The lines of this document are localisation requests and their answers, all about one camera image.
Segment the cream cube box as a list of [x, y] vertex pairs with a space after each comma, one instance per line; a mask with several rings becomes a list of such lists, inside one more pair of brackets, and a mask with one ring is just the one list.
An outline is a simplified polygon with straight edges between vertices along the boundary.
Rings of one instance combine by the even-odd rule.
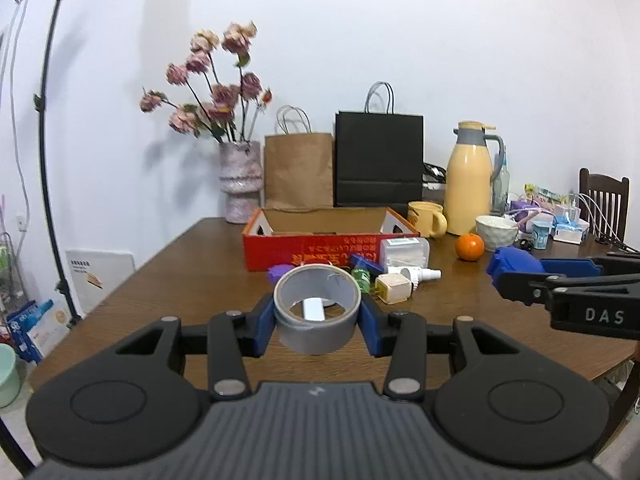
[[398, 273], [381, 274], [374, 283], [375, 296], [384, 304], [405, 302], [411, 297], [412, 291], [412, 281]]

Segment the purple gear-shaped lid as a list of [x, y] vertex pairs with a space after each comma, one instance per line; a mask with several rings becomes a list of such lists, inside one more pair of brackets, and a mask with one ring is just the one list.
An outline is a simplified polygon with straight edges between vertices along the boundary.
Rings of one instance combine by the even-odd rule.
[[277, 264], [276, 266], [270, 266], [267, 271], [267, 278], [271, 284], [275, 285], [281, 278], [288, 272], [294, 269], [292, 264]]

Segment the grey duct tape roll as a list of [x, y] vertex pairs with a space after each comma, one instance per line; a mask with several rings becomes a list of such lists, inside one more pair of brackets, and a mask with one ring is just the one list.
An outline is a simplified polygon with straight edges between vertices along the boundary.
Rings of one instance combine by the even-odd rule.
[[352, 339], [361, 290], [336, 266], [304, 264], [280, 278], [273, 301], [281, 344], [297, 353], [322, 356]]

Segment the white spray bottle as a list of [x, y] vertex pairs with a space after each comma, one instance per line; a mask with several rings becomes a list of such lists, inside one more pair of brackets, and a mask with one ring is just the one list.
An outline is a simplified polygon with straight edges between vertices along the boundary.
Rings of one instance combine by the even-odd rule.
[[437, 281], [442, 278], [441, 270], [420, 268], [420, 266], [390, 266], [387, 272], [408, 278], [413, 289], [416, 289], [423, 282]]

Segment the clear cotton swab box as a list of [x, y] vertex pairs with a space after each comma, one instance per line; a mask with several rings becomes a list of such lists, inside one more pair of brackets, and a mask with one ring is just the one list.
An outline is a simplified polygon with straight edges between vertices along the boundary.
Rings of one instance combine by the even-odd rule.
[[378, 264], [385, 269], [390, 266], [427, 268], [430, 250], [430, 244], [423, 237], [386, 238], [380, 243]]

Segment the red cardboard box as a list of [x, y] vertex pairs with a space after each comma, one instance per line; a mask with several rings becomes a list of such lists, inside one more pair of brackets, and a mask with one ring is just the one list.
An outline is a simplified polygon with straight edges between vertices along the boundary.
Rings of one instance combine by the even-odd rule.
[[304, 263], [346, 268], [352, 255], [378, 260], [382, 240], [417, 235], [390, 208], [258, 209], [242, 231], [245, 266], [250, 271]]

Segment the orange fruit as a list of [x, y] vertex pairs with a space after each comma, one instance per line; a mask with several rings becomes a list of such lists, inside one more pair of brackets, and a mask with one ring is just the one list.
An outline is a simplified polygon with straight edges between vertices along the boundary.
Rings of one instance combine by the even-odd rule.
[[484, 240], [477, 234], [465, 233], [458, 237], [454, 250], [459, 259], [466, 262], [477, 261], [485, 252]]

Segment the yellow thermos jug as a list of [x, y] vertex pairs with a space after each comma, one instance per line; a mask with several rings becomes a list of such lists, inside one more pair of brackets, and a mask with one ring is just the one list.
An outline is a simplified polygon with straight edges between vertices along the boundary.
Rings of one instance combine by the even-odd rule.
[[506, 149], [502, 137], [488, 130], [495, 127], [472, 120], [458, 122], [454, 129], [457, 142], [446, 168], [444, 203], [450, 234], [472, 232], [475, 219], [489, 214], [492, 185]]

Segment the clear plastic bottle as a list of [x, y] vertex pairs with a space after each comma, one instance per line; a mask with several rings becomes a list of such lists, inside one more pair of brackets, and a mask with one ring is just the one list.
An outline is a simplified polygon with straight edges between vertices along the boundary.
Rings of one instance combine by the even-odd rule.
[[495, 168], [498, 169], [497, 177], [492, 182], [491, 213], [502, 216], [508, 209], [510, 172], [506, 153], [502, 156], [495, 154]]

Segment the yellow ceramic mug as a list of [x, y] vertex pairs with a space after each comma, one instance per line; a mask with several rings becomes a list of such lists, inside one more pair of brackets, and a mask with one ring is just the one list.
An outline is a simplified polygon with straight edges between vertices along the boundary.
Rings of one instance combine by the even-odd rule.
[[444, 236], [448, 229], [444, 208], [436, 203], [408, 203], [407, 218], [422, 237], [439, 238]]

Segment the brown paper bag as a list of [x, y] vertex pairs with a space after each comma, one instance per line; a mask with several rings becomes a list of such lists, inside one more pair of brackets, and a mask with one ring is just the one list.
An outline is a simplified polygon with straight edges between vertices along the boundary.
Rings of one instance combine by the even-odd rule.
[[304, 110], [283, 105], [277, 111], [281, 132], [266, 136], [266, 207], [313, 210], [333, 207], [334, 137], [315, 132]]

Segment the black paper bag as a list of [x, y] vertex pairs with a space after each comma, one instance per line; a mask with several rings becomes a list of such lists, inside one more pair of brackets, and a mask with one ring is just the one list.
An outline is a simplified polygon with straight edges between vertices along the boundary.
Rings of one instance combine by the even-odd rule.
[[401, 216], [422, 197], [424, 119], [395, 112], [386, 81], [370, 87], [361, 112], [335, 114], [333, 201], [388, 207]]

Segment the white panel on floor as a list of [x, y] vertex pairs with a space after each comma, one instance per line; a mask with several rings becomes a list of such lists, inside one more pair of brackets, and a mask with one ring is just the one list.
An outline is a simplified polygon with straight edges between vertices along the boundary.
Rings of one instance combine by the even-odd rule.
[[83, 314], [91, 313], [136, 270], [130, 252], [70, 249], [66, 259]]

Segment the blue white carton box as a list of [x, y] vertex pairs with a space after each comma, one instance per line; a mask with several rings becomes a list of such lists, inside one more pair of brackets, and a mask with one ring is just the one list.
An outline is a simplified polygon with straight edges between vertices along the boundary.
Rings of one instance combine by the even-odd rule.
[[70, 332], [66, 307], [49, 299], [29, 301], [6, 316], [17, 354], [26, 362], [40, 363]]

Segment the mint green basin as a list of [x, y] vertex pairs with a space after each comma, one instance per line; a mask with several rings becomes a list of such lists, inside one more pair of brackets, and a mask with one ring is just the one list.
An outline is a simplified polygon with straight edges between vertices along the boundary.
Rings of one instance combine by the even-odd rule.
[[21, 390], [15, 351], [8, 344], [0, 344], [0, 408], [10, 405]]

